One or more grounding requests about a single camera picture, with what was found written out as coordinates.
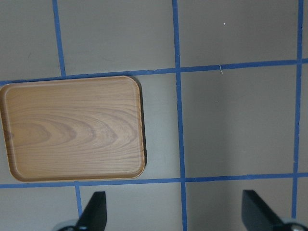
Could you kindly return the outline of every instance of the metal screw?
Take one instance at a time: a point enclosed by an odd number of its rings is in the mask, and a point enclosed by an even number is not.
[[[291,230],[292,231],[304,231],[304,228],[301,227],[300,225],[292,225]]]

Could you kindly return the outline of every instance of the wood grain pattern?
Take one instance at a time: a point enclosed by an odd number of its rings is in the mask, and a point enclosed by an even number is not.
[[[0,110],[10,171],[18,180],[143,172],[140,89],[129,77],[5,85]]]

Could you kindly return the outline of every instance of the white speck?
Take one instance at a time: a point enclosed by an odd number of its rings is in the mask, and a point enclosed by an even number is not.
[[[219,67],[220,67],[220,72],[223,74],[223,72],[222,72],[222,70],[221,70],[221,65],[219,65]]]

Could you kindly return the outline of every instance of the wooden tray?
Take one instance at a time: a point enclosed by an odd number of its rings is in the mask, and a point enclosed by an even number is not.
[[[133,178],[144,170],[140,89],[129,77],[5,85],[0,110],[20,181]]]

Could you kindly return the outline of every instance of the brown rectangular tray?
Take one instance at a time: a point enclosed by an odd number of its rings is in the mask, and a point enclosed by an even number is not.
[[[0,111],[20,181],[133,178],[144,170],[141,95],[129,77],[5,85]]]

